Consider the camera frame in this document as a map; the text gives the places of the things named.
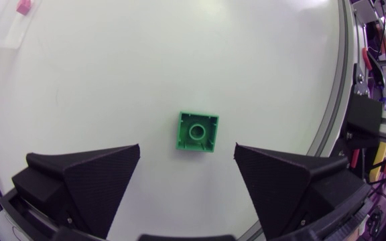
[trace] white panel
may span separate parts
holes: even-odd
[[[28,152],[139,143],[109,233],[242,235],[257,216],[235,143],[306,153],[338,53],[338,3],[43,1],[0,50],[0,186]],[[220,116],[214,153],[175,150],[180,110]]]

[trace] green lego brick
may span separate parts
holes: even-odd
[[[176,148],[214,152],[218,116],[180,112]]]

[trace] yellow object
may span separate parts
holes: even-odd
[[[376,152],[375,161],[373,162],[373,165],[376,165],[385,158],[386,155],[386,143],[379,143],[378,151]],[[379,174],[381,174],[381,167],[376,167],[372,169],[369,173],[369,181],[377,181],[379,179]]]

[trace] lego stud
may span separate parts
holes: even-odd
[[[202,140],[205,137],[205,133],[205,128],[201,124],[194,124],[192,127],[190,127],[190,130],[188,130],[190,138],[195,141]]]

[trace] pink object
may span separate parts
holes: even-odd
[[[19,0],[17,3],[17,11],[23,15],[26,15],[31,9],[31,0]]]

